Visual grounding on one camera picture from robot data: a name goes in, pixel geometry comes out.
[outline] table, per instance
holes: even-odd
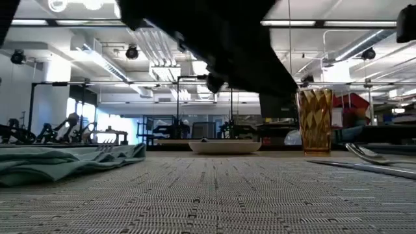
[[[416,233],[414,181],[304,159],[148,152],[124,168],[0,189],[0,233]]]

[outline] white bowl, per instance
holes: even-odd
[[[201,154],[245,154],[261,147],[260,142],[189,142],[193,152]]]

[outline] wall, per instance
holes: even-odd
[[[0,64],[0,124],[7,124],[9,118],[19,119],[21,112],[25,111],[24,124],[27,126],[34,68],[15,65],[3,54],[0,54]],[[36,70],[34,81],[40,81],[43,76],[43,71]]]

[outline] ceiling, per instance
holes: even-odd
[[[68,0],[68,6],[62,12],[53,12],[50,10],[48,0],[21,0],[16,18],[56,18],[56,19],[114,19],[114,0],[104,0],[103,6],[99,10],[88,10],[80,0]],[[282,0],[270,10],[265,19],[270,20],[287,20],[289,15],[294,20],[388,20],[395,21],[398,13],[408,4],[415,4],[411,0]],[[16,34],[17,31],[31,31],[31,36],[37,37],[33,29],[16,28],[12,29]],[[156,29],[146,29],[152,33]],[[41,29],[42,34],[53,35],[50,37],[38,36],[37,40],[45,40],[45,43],[53,44],[58,48],[63,48],[65,44],[60,39],[61,31],[68,31],[72,34],[86,34],[97,39],[103,46],[103,56],[111,63],[120,67],[132,81],[154,81],[154,78],[148,74],[151,62],[148,52],[154,52],[161,56],[163,49],[162,44],[155,44],[153,49],[146,49],[143,46],[143,37],[134,37],[132,32],[126,28],[99,28],[91,27],[87,29]],[[327,30],[327,29],[270,29],[272,39],[272,48],[277,56],[292,73],[296,80],[299,80],[307,72],[313,71],[315,81],[337,81],[337,77],[326,77],[322,74],[319,62],[314,68],[308,67],[316,59],[322,59],[325,53],[336,53],[342,49],[353,47],[357,40],[366,35],[375,32],[370,29],[360,30]],[[182,53],[177,50],[176,43],[166,35],[162,36],[165,41],[167,53],[171,54],[175,61],[181,66],[181,75],[195,75],[196,68],[192,65],[193,56],[190,53]],[[150,37],[147,37],[147,43],[154,43]],[[136,60],[129,60],[125,52],[129,45],[139,44],[139,56]],[[416,56],[416,49],[413,44],[397,44],[395,34],[384,38],[380,42],[372,45],[377,53],[374,60],[363,62],[349,58],[340,62],[342,67],[347,67],[350,72],[352,81],[364,81],[366,77],[376,79],[376,81],[415,81],[416,61],[412,60]],[[398,53],[394,53],[400,48],[406,47]],[[88,78],[92,81],[118,81],[117,78],[109,74],[102,67],[94,62],[81,61],[74,59],[72,69],[72,80],[80,81]],[[154,93],[167,93],[172,87],[166,86],[155,89]],[[189,92],[195,92],[195,88],[181,87]],[[394,88],[392,86],[378,87],[374,91],[374,96],[387,98],[386,93]],[[365,89],[361,86],[352,87],[357,92],[363,92]],[[135,91],[130,88],[120,88],[115,86],[100,87],[102,93],[115,94],[134,94]]]

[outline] utensil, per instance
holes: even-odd
[[[406,161],[406,160],[389,160],[383,157],[380,154],[377,154],[369,149],[366,149],[362,146],[357,146],[353,143],[345,144],[345,147],[349,152],[357,155],[360,159],[364,161],[374,164],[374,165],[381,165],[381,166],[389,166],[393,164],[416,164],[416,161]]]
[[[97,147],[96,152],[100,151],[101,153],[110,153],[113,147],[114,141],[104,140],[104,142]]]
[[[317,163],[329,166],[338,166],[342,168],[351,168],[356,170],[362,170],[366,172],[375,172],[390,176],[403,177],[406,179],[416,179],[416,172],[412,172],[405,169],[394,169],[394,168],[384,168],[381,166],[362,164],[362,163],[348,163],[348,162],[334,162],[334,161],[321,161],[321,160],[308,160],[310,163]]]

